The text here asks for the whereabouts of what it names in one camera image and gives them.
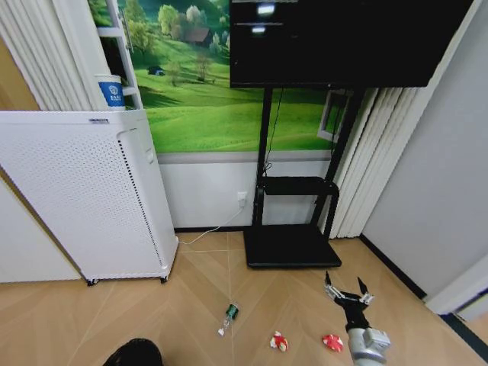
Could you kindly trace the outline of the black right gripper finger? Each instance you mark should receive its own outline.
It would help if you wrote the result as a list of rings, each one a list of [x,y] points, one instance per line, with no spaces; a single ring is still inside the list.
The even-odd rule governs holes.
[[[367,285],[360,278],[358,278],[358,285],[361,292],[359,302],[365,305],[369,305],[373,301],[374,295],[368,291]]]
[[[331,278],[329,276],[329,272],[327,272],[327,271],[326,271],[326,276],[325,276],[324,288],[325,288],[325,292],[328,294],[328,296],[332,300],[342,299],[342,292],[339,291],[337,288],[335,288],[332,285],[332,281],[331,281]]]

